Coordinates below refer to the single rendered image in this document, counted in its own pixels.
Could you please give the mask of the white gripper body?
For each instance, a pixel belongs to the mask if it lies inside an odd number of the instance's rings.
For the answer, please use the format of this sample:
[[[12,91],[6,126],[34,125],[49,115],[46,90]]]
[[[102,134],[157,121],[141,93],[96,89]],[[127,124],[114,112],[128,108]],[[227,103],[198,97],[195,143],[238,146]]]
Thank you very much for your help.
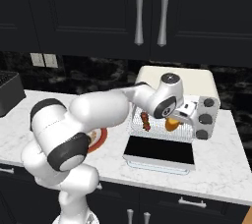
[[[192,119],[193,113],[192,112],[183,112],[179,110],[174,110],[170,114],[170,118],[175,119],[179,122],[192,125],[193,124],[193,119]]]

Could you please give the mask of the brown baguette bread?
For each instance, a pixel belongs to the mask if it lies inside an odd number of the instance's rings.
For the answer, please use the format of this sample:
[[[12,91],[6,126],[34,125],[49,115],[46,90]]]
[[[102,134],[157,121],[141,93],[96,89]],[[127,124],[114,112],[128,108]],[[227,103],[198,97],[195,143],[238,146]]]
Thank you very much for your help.
[[[172,118],[167,118],[165,120],[165,128],[169,131],[172,132],[176,130],[180,125],[180,122],[178,120],[172,119]]]

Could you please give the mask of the kebab skewer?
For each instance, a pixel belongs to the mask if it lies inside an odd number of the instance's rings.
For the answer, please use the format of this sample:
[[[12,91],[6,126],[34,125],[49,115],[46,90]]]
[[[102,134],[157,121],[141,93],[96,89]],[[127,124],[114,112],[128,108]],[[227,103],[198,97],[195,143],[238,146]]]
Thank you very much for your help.
[[[146,113],[144,111],[141,112],[141,119],[142,119],[142,123],[143,123],[143,129],[148,132],[151,129],[148,113]]]

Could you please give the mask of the cream toaster oven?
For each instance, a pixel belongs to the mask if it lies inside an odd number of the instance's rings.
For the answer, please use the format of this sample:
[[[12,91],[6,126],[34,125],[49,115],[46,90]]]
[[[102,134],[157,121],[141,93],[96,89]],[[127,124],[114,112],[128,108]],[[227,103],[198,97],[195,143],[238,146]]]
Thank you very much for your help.
[[[208,132],[208,140],[213,134],[221,106],[213,74],[208,70],[143,66],[139,71],[136,82],[145,82],[152,88],[157,89],[161,76],[166,73],[176,74],[182,80],[184,103],[176,110],[193,113],[193,124],[190,125],[193,128],[193,139],[196,139],[198,130],[205,130]],[[205,107],[204,100],[206,98],[211,98],[215,104],[212,107]],[[210,114],[213,118],[213,123],[201,124],[199,116],[202,114]]]

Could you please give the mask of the glass toaster oven door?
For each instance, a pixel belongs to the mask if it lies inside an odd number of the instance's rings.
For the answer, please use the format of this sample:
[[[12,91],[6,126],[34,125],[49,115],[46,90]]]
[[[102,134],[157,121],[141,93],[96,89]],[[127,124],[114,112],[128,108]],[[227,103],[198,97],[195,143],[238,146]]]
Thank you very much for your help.
[[[187,175],[195,171],[192,144],[131,136],[123,153],[134,168]]]

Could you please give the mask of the red rimmed plate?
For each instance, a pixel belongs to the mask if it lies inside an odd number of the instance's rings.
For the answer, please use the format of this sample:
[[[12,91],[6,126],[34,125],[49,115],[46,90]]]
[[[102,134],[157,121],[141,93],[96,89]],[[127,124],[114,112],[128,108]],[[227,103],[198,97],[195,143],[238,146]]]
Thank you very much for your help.
[[[89,132],[88,136],[91,138],[88,153],[91,153],[100,148],[104,144],[107,138],[107,129],[106,128],[95,129]]]

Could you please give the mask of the dark drawer front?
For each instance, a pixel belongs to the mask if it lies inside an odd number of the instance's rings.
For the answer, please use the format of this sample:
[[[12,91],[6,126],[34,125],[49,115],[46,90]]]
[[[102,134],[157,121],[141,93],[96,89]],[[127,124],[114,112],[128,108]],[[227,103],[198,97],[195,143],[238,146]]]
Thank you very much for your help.
[[[24,167],[14,168],[15,174],[0,172],[0,193],[6,200],[17,224],[52,224],[60,212],[58,192],[39,186]]]
[[[207,204],[206,208],[179,204],[178,200]],[[249,207],[221,200],[187,196],[155,190],[139,190],[139,221],[144,224],[144,213],[151,214],[149,224],[242,224]]]
[[[95,191],[88,195],[88,200],[92,201],[127,201],[137,203],[139,201],[139,189],[129,185],[121,185],[100,181],[102,190]]]

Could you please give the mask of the black countertop appliance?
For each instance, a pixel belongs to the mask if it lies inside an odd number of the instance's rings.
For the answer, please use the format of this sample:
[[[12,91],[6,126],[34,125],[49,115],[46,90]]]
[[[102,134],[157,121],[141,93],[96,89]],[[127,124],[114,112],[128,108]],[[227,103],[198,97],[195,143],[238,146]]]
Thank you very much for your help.
[[[0,118],[5,117],[26,97],[17,72],[0,71]]]

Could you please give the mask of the dark wall cupboard door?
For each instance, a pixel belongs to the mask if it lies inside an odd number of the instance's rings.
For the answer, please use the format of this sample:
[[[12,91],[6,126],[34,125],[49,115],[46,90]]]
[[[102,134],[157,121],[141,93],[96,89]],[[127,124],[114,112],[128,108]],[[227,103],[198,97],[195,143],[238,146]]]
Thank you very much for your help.
[[[252,0],[169,0],[158,46],[161,0],[153,0],[151,59],[252,67]]]
[[[0,51],[39,51],[29,0],[0,0]]]
[[[136,0],[30,0],[40,51],[146,60],[152,0],[143,1],[144,43],[135,43]]]

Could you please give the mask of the white wall outlet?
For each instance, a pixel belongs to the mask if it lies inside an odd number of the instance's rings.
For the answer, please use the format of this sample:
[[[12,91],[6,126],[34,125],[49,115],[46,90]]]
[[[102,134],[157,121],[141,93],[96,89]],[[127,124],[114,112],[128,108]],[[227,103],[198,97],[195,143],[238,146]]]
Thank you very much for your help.
[[[44,61],[43,61],[43,56],[41,53],[32,53],[31,54],[31,61],[35,67],[44,67],[45,66]]]
[[[57,68],[57,58],[55,54],[44,54],[44,61],[47,68]]]

